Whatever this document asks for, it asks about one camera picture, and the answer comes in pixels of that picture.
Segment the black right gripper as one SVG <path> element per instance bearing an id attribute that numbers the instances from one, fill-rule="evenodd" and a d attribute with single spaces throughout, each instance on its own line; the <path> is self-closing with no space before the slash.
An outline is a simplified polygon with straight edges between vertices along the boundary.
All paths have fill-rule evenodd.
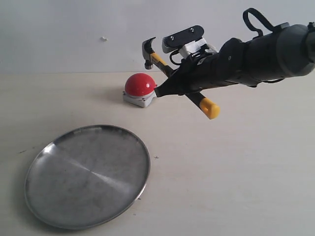
<path id="1" fill-rule="evenodd" d="M 183 57 L 179 68 L 155 88 L 156 96 L 185 95 L 231 85 L 256 87 L 249 70 L 250 45 L 238 38 L 225 42 L 219 51 L 203 45 Z"/>

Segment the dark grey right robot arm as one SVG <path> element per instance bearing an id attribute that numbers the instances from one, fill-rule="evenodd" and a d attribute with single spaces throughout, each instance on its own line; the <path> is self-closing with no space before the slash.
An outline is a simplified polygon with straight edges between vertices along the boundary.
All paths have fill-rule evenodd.
<path id="1" fill-rule="evenodd" d="M 185 95 L 201 100 L 201 91 L 232 85 L 251 88 L 260 83 L 277 83 L 300 77 L 315 68 L 315 54 L 310 52 L 315 31 L 304 25 L 292 25 L 248 42 L 232 38 L 219 52 L 183 61 L 160 86 L 157 97 Z"/>

